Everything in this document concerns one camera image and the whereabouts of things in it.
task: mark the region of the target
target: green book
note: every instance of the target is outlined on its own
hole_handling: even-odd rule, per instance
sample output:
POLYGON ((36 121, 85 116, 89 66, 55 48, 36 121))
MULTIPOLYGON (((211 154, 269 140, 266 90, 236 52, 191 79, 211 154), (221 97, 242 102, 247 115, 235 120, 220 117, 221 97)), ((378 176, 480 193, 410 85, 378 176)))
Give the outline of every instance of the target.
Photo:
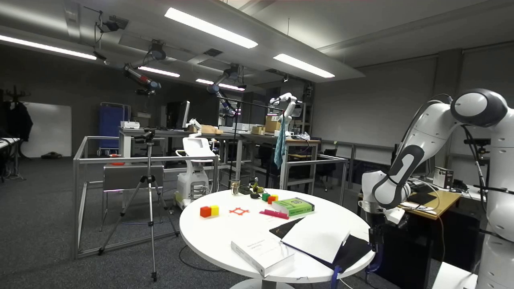
POLYGON ((302 200, 299 197, 275 201, 271 203, 271 207, 288 216, 296 216, 314 211, 314 205, 312 203, 302 200))

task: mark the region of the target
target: round white table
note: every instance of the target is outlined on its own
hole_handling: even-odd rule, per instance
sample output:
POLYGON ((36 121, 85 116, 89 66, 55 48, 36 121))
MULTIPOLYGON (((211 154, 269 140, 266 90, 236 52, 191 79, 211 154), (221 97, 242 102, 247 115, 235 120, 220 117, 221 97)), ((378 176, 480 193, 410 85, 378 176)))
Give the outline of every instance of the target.
MULTIPOLYGON (((334 224, 344 224, 350 227, 350 233, 360 239, 369 240, 369 225, 353 212, 335 204, 308 194, 266 189, 269 194, 276 194, 280 200, 299 197, 315 206, 314 214, 326 215, 326 221, 334 224)), ((234 236, 245 232, 262 231, 278 237, 269 232, 277 226, 301 218, 307 214, 294 216, 289 220, 275 218, 260 214, 260 211, 271 209, 267 202, 259 199, 252 199, 249 195, 232 195, 230 190, 220 191, 203 196, 189 206, 180 215, 180 234, 187 245, 202 258, 228 271, 244 275, 250 278, 240 282, 232 289, 244 288, 279 288, 290 289, 291 286, 285 283, 317 283, 330 281, 334 271, 312 257, 296 251, 295 268, 288 274, 274 275, 273 273, 263 278, 256 269, 238 256, 230 247, 234 236), (203 218, 200 216, 200 208, 203 206, 219 206, 219 216, 203 218), (241 208, 249 210, 247 213, 238 215, 230 213, 230 210, 241 208)), ((345 272, 340 273, 338 278, 343 278, 364 269, 373 259, 375 253, 370 251, 358 262, 349 267, 345 272)))

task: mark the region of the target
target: red cube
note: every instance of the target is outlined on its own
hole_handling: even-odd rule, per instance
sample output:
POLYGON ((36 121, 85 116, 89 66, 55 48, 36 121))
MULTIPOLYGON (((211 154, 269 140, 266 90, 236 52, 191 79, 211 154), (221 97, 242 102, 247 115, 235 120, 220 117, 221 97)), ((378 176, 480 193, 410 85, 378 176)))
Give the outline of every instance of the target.
POLYGON ((269 196, 268 197, 268 204, 271 205, 271 203, 273 203, 274 201, 276 201, 277 197, 276 196, 269 196))
POLYGON ((200 208, 200 216, 207 218, 211 216, 211 207, 201 207, 200 208))

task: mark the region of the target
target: fluorescent light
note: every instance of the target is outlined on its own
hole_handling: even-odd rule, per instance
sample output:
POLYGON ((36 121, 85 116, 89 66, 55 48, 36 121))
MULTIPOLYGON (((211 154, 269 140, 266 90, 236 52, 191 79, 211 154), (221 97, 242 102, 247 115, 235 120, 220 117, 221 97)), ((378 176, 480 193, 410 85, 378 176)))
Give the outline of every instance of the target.
POLYGON ((153 72, 153 73, 163 74, 163 75, 167 75, 167 76, 171 76, 171 77, 180 77, 180 74, 171 73, 169 71, 164 71, 164 70, 158 70, 158 69, 154 69, 154 68, 150 68, 150 67, 146 67, 146 66, 140 66, 140 67, 138 67, 138 69, 153 72))
POLYGON ((11 38, 11 37, 7 37, 7 36, 3 36, 3 35, 0 35, 0 40, 11 42, 11 43, 16 43, 16 44, 21 44, 21 45, 26 45, 26 46, 30 46, 30 47, 34 47, 34 48, 39 48, 39 49, 59 52, 59 53, 67 54, 67 55, 83 57, 83 58, 87 58, 87 59, 91 59, 91 60, 96 60, 95 56, 92 56, 92 55, 89 55, 89 54, 80 53, 80 52, 71 51, 71 50, 62 49, 62 48, 53 47, 53 46, 48 46, 48 45, 44 45, 44 44, 39 44, 39 43, 36 43, 36 42, 20 40, 20 39, 11 38))
POLYGON ((319 75, 319 76, 324 77, 324 78, 335 77, 335 75, 331 74, 328 71, 324 71, 324 70, 322 70, 320 68, 312 66, 312 65, 310 65, 308 63, 305 63, 305 62, 303 62, 301 60, 298 60, 298 59, 296 59, 294 57, 291 57, 289 55, 286 55, 286 54, 279 54, 279 55, 277 55, 277 56, 275 56, 273 58, 278 60, 278 61, 282 61, 284 63, 292 65, 294 67, 298 67, 299 69, 303 69, 305 71, 313 73, 315 75, 319 75))
MULTIPOLYGON (((212 81, 209 81, 209 80, 205 80, 205 79, 197 79, 196 82, 199 82, 199 83, 204 83, 204 84, 214 84, 214 82, 212 81)), ((243 92, 245 91, 244 88, 240 88, 240 87, 237 87, 237 86, 233 86, 233 85, 228 85, 228 84, 223 84, 223 83, 220 83, 219 84, 219 87, 224 87, 224 88, 228 88, 228 89, 233 89, 235 91, 240 91, 240 92, 243 92)))
POLYGON ((252 41, 241 35, 235 34, 234 32, 230 32, 227 29, 218 27, 214 24, 210 24, 209 22, 203 21, 202 19, 198 19, 182 11, 178 11, 174 8, 168 9, 165 16, 182 24, 191 26, 205 33, 217 36, 221 39, 225 39, 226 41, 230 41, 232 43, 241 45, 246 48, 252 48, 258 45, 255 41, 252 41))

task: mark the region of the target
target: floor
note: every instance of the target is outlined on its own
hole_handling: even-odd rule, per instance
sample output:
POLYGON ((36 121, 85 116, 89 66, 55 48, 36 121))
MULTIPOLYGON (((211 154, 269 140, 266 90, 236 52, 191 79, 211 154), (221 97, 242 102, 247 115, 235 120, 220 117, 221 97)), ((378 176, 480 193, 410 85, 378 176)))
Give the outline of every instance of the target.
MULTIPOLYGON (((246 279, 231 272, 205 272, 181 263, 179 251, 185 243, 178 238, 156 241, 156 262, 158 281, 152 282, 151 246, 149 243, 106 252, 102 256, 91 256, 69 261, 71 238, 71 180, 70 158, 57 160, 23 160, 20 172, 25 181, 8 180, 0 184, 0 287, 1 288, 211 288, 227 289, 246 279)), ((101 166, 89 169, 92 179, 100 180, 101 166)), ((175 180, 166 182, 165 187, 173 191, 175 180)), ((335 201, 339 189, 324 192, 317 188, 315 195, 335 201)), ((123 225, 118 227, 112 242, 148 236, 148 206, 145 195, 135 200, 123 225)), ((109 228, 117 218, 121 202, 119 194, 111 195, 106 225, 99 232, 100 189, 89 192, 84 213, 82 248, 98 247, 105 240, 109 228)), ((345 194, 344 206, 355 210, 357 198, 354 193, 345 194)), ((170 230, 169 223, 160 222, 155 214, 157 232, 170 230)), ((173 216, 178 226, 179 211, 173 216)), ((186 248, 183 259, 197 267, 216 269, 186 248)), ((432 261, 432 284, 439 263, 432 261)), ((347 277, 344 281, 353 289, 372 289, 359 278, 363 273, 347 277)), ((371 275, 370 283, 378 289, 398 287, 371 275)), ((297 289, 329 288, 328 283, 294 284, 297 289)))

